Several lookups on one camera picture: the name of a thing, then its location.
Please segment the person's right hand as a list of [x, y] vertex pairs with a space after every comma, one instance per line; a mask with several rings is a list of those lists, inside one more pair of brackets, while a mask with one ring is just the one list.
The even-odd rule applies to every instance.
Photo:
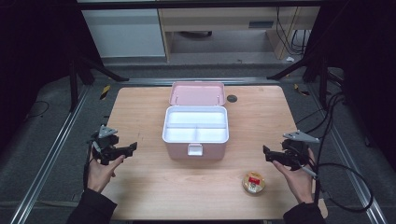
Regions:
[[312, 203], [313, 199], [313, 171], [309, 164], [291, 171], [278, 161], [273, 161], [275, 168], [286, 178], [291, 193], [297, 203]]

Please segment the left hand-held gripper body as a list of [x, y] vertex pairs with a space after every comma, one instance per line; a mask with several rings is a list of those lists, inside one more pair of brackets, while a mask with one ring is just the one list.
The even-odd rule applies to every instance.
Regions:
[[116, 136], [117, 132], [116, 129], [102, 125], [100, 129], [92, 135], [92, 155], [103, 165], [109, 165], [110, 161], [114, 161], [120, 155], [125, 154], [122, 148], [115, 147], [119, 142], [119, 138]]

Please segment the black stand legs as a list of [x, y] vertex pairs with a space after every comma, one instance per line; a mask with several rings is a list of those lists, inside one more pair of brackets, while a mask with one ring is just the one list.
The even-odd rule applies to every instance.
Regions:
[[94, 69], [103, 75], [110, 77], [117, 82], [128, 81], [128, 78], [121, 77], [106, 69], [103, 65], [88, 59], [87, 57], [80, 56], [72, 59], [69, 63], [69, 80], [70, 80], [70, 95], [71, 105], [70, 111], [74, 111], [78, 106], [78, 77], [82, 80], [84, 85], [91, 85], [94, 82], [91, 70]]
[[292, 64], [283, 71], [269, 76], [268, 79], [280, 80], [291, 72], [297, 70], [300, 67], [305, 67], [305, 72], [303, 75], [303, 80], [305, 82], [312, 82], [316, 76], [319, 76], [319, 90], [318, 99], [320, 105], [327, 109], [327, 86], [329, 80], [336, 80], [343, 82], [340, 77], [335, 77], [330, 74], [328, 60], [325, 56], [315, 56], [314, 54], [304, 56], [299, 62]]

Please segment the white divided tray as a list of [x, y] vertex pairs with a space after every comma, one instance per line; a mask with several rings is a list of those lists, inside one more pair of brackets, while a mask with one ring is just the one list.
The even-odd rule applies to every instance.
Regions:
[[227, 109], [223, 106], [170, 106], [163, 124], [165, 143], [223, 144], [229, 139]]

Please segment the light wooden desk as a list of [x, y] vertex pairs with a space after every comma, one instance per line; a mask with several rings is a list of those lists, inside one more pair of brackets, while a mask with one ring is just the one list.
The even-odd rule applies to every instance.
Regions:
[[231, 30], [265, 30], [275, 56], [291, 50], [296, 30], [311, 30], [320, 7], [235, 7], [159, 9], [164, 34]]

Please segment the aluminium floor rail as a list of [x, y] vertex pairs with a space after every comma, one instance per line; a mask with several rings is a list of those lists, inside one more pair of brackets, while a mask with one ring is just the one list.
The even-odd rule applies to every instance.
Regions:
[[208, 81], [221, 82], [228, 86], [250, 86], [250, 85], [278, 85], [279, 82], [266, 77], [204, 77], [204, 78], [130, 78], [128, 81], [122, 81], [123, 85], [129, 86], [172, 86], [174, 82], [179, 81]]
[[[323, 191], [319, 184], [317, 184], [315, 190], [315, 196], [319, 196], [319, 193], [323, 196], [324, 199], [331, 201], [332, 204], [337, 207], [348, 211], [350, 213], [362, 214], [365, 213], [370, 219], [372, 224], [389, 224], [385, 215], [383, 214], [377, 200], [375, 199], [374, 192], [370, 187], [367, 180], [360, 173], [359, 167], [356, 165], [356, 162], [350, 156], [348, 149], [341, 139], [341, 135], [336, 129], [336, 127], [332, 124], [332, 112], [333, 108], [336, 106], [338, 94], [335, 94], [331, 97], [330, 100], [327, 100], [327, 109], [324, 109], [319, 102], [318, 93], [313, 94], [313, 99], [318, 107], [318, 111], [323, 117], [323, 122], [327, 122], [326, 128], [323, 132], [323, 135], [319, 138], [319, 149], [318, 149], [318, 157], [317, 157], [317, 167], [338, 167], [346, 172], [349, 181], [351, 182], [360, 202], [361, 208], [352, 208], [346, 205], [341, 205], [339, 202], [335, 201], [331, 194], [327, 191]], [[320, 156], [323, 149], [323, 144], [326, 139], [332, 139], [334, 144], [334, 148], [339, 155], [341, 160], [340, 163], [335, 162], [321, 162]]]
[[67, 140], [68, 135], [70, 134], [78, 118], [78, 115], [86, 102], [87, 95], [89, 94], [91, 88], [91, 86], [82, 87], [81, 93], [78, 95], [78, 102], [75, 108], [68, 113], [61, 130], [57, 134], [55, 141], [49, 150], [47, 157], [44, 159], [30, 188], [27, 190], [22, 200], [18, 203], [18, 206], [16, 207], [9, 224], [24, 224], [26, 219], [29, 217], [35, 202], [37, 201], [37, 198], [60, 155], [64, 143]]

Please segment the pink storage box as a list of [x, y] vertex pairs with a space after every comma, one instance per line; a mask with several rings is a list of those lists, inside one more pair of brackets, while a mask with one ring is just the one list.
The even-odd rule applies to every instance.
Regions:
[[[224, 84], [208, 81], [179, 81], [172, 85], [169, 105], [176, 106], [223, 106], [225, 105]], [[221, 160], [225, 155], [226, 143], [165, 143], [168, 155], [174, 160]]]

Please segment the round yellow red-label container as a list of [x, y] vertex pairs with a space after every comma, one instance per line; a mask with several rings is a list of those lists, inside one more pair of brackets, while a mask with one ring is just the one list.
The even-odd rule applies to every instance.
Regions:
[[242, 186], [247, 193], [259, 194], [265, 188], [265, 181], [261, 174], [251, 171], [243, 177]]

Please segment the white cabinet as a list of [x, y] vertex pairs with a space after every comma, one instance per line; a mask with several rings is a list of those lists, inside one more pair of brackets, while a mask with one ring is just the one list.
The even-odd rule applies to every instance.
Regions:
[[84, 10], [102, 58], [163, 57], [163, 36], [156, 9]]

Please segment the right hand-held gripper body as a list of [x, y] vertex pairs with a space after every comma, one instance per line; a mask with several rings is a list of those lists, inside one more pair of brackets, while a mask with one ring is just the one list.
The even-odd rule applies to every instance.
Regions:
[[301, 168], [302, 165], [309, 163], [309, 143], [318, 143], [317, 137], [311, 136], [300, 130], [284, 133], [285, 140], [281, 143], [282, 149], [290, 159], [289, 167], [292, 171]]

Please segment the person's left hand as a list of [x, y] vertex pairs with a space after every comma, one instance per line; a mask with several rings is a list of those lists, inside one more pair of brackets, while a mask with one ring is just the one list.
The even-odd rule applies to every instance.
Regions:
[[89, 158], [87, 188], [101, 193], [112, 177], [115, 177], [115, 170], [123, 163], [124, 155], [119, 156], [109, 165], [103, 165], [93, 157]]

